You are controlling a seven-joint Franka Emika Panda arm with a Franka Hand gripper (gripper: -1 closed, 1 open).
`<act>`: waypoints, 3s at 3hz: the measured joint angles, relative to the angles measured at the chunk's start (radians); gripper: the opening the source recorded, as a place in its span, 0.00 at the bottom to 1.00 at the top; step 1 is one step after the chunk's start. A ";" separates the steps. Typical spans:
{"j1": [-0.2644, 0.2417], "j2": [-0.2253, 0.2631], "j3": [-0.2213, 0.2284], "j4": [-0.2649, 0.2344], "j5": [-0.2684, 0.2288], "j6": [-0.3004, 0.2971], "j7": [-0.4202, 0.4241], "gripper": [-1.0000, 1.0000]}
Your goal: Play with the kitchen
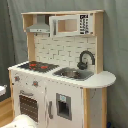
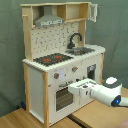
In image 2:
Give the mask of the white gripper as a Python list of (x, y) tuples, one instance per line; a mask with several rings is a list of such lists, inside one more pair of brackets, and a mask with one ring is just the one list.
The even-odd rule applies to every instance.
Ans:
[(72, 83), (68, 86), (68, 91), (73, 95), (79, 96), (80, 98), (91, 98), (92, 91), (98, 84), (91, 79), (84, 79), (78, 82)]

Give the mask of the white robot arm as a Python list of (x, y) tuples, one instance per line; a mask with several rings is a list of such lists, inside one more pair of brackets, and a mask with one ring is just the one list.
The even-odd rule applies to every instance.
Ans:
[(122, 97), (122, 83), (114, 77), (107, 78), (102, 84), (86, 78), (68, 86), (68, 91), (80, 98), (91, 98), (111, 107), (128, 108), (128, 97)]

